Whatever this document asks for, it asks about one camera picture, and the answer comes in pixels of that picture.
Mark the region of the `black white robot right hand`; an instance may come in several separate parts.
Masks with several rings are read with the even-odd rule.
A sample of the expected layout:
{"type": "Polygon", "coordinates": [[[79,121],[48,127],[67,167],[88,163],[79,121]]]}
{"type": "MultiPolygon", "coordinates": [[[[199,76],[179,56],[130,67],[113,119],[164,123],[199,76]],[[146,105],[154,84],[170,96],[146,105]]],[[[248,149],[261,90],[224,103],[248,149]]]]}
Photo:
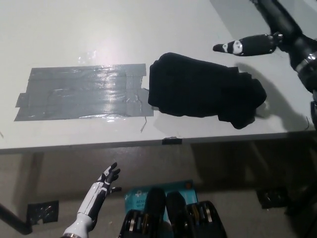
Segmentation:
{"type": "Polygon", "coordinates": [[[288,52],[306,42],[299,25],[277,0],[254,0],[253,4],[270,28],[270,34],[248,36],[225,44],[214,45],[213,51],[236,56],[260,56],[281,47],[288,52]]]}

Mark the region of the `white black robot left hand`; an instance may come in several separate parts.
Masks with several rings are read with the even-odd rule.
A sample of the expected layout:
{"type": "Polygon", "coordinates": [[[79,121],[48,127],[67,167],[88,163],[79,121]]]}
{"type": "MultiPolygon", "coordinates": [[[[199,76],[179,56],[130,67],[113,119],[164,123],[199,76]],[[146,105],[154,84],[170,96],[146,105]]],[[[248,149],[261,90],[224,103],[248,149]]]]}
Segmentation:
{"type": "Polygon", "coordinates": [[[111,183],[119,177],[120,169],[116,169],[116,167],[117,162],[109,166],[92,184],[78,210],[78,214],[84,214],[90,217],[92,221],[96,221],[106,197],[122,190],[121,187],[111,186],[111,183]]]}

